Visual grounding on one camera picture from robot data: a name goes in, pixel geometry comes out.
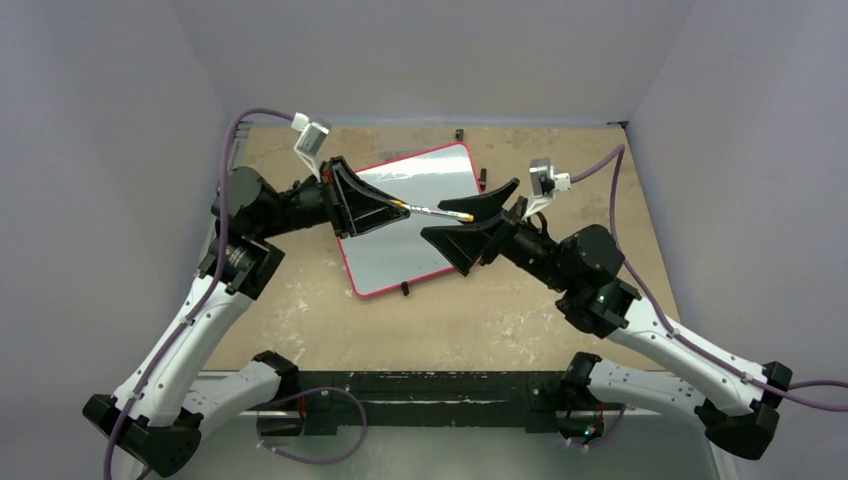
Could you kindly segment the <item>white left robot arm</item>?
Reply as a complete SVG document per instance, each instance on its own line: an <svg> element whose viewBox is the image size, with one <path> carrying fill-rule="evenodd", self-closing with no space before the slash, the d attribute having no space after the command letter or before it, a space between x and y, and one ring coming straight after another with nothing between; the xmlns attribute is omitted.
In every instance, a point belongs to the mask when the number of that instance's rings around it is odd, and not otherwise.
<svg viewBox="0 0 848 480"><path fill-rule="evenodd" d="M285 191L257 170L226 173L211 207L216 235L174 319L134 373L113 393L95 394L84 417L108 440L103 475L117 477L117 451L134 463L132 479L179 472L201 441L239 413L292 405L298 367L265 351L212 391L192 385L234 323L260 297L281 264L271 244L282 234L329 224L340 238L360 236L410 215L406 204L367 184L341 157Z"/></svg>

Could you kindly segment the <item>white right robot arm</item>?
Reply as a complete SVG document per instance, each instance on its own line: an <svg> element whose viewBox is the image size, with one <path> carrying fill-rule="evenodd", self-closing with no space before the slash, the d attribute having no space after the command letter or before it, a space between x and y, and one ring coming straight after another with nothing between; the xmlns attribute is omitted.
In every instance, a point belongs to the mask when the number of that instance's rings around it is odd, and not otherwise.
<svg viewBox="0 0 848 480"><path fill-rule="evenodd" d="M421 235L464 274L474 265L508 259L558 294L556 309L572 327L658 365L646 372L578 353L561 381L569 404L629 404L675 415L702 425L706 438L725 452L760 459L775 437L791 370L732 354L670 318L645 286L619 277L626 259L606 227L592 224L554 240L543 211L568 186L564 180L539 181L531 197L513 206L507 199L516 181L444 200L440 208L460 212L462 220L426 227Z"/></svg>

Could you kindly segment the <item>red framed whiteboard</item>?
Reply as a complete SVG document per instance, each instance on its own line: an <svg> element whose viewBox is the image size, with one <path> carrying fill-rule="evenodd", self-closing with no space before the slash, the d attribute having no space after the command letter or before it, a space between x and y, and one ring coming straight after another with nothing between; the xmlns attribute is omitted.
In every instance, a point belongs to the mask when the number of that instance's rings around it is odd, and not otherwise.
<svg viewBox="0 0 848 480"><path fill-rule="evenodd" d="M412 205L435 207L443 199L482 192L468 146L454 142L403 158L362 168L357 175L370 185ZM449 273L452 265L420 231L451 222L411 215L362 236L339 242L353 292L374 295Z"/></svg>

